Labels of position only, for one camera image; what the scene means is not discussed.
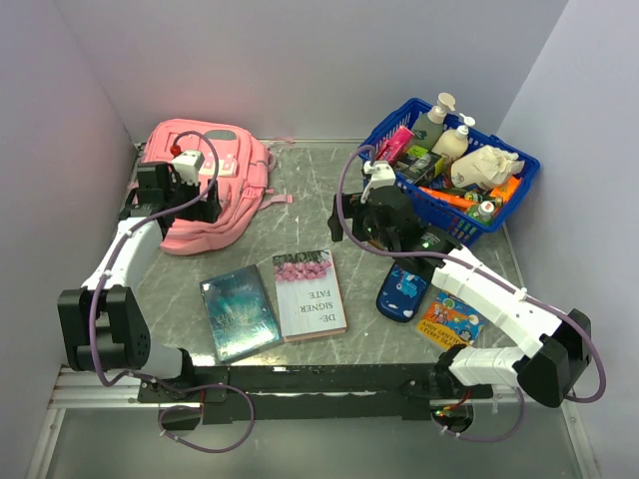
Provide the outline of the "pink school backpack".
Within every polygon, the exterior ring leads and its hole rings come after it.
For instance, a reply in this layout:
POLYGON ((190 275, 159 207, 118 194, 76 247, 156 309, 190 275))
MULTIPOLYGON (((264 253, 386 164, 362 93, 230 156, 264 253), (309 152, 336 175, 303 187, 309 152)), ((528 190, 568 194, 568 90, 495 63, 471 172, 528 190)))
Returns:
POLYGON ((249 131, 232 125, 173 119, 159 124, 150 136, 142 163, 171 162, 175 152, 199 151, 200 190, 217 174, 221 213, 213 222, 176 219, 161 243, 173 255, 223 249, 247 229, 257 212, 275 204, 290 204, 291 195, 277 195, 269 174, 277 164, 269 148, 249 131))

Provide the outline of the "white book pink flowers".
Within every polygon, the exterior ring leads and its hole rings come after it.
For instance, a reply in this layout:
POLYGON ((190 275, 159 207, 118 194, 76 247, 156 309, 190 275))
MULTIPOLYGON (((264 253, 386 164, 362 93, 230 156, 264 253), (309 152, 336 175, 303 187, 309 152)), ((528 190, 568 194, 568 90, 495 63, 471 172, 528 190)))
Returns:
POLYGON ((272 262, 285 342, 346 332, 346 317, 329 249, 275 255, 272 262))

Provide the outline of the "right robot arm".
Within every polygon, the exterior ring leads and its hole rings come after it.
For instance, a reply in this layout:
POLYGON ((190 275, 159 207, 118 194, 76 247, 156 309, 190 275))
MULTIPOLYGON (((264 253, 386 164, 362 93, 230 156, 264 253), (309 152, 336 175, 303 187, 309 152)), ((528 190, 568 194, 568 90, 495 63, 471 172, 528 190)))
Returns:
POLYGON ((558 407, 593 359, 585 314, 558 311, 497 275, 452 235, 424 225, 401 188, 337 193, 327 224, 332 240, 349 237, 368 252, 393 258, 405 271, 474 308, 512 340, 510 347, 461 345, 444 354, 435 374, 443 395, 457 397, 475 385, 507 385, 558 407))

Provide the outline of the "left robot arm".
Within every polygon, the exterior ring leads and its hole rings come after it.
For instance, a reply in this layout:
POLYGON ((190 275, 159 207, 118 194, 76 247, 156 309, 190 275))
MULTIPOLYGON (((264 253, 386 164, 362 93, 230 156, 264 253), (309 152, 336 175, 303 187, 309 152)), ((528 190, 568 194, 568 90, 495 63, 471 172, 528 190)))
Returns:
POLYGON ((125 376, 162 381, 177 401, 192 397, 198 377, 190 354, 152 338, 136 300, 151 256, 177 218, 215 221, 221 211, 217 183, 201 184, 202 153, 187 150, 172 161, 146 163, 118 215, 115 236, 99 266, 57 301, 67 360, 93 371, 111 387, 125 376))

